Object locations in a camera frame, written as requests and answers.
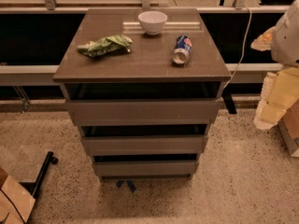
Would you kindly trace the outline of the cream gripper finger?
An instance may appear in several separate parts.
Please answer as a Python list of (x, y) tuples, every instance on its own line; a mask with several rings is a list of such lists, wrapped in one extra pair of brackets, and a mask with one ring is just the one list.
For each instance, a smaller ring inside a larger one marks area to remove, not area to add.
[(299, 99), (299, 69), (287, 68), (277, 73), (268, 72), (263, 80), (261, 101), (258, 103), (254, 125), (269, 130), (284, 117)]
[(271, 49), (272, 37), (275, 32), (275, 27), (267, 29), (264, 33), (253, 40), (250, 47), (258, 51), (266, 51)]

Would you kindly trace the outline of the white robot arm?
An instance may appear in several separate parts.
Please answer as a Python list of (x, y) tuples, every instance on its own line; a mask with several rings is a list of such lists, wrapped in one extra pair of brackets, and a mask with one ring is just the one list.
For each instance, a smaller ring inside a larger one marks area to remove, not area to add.
[(299, 98), (299, 0), (290, 5), (275, 27), (258, 36), (251, 47), (270, 50), (272, 60), (283, 65), (280, 71), (268, 72), (264, 78), (254, 118), (258, 129), (269, 130)]

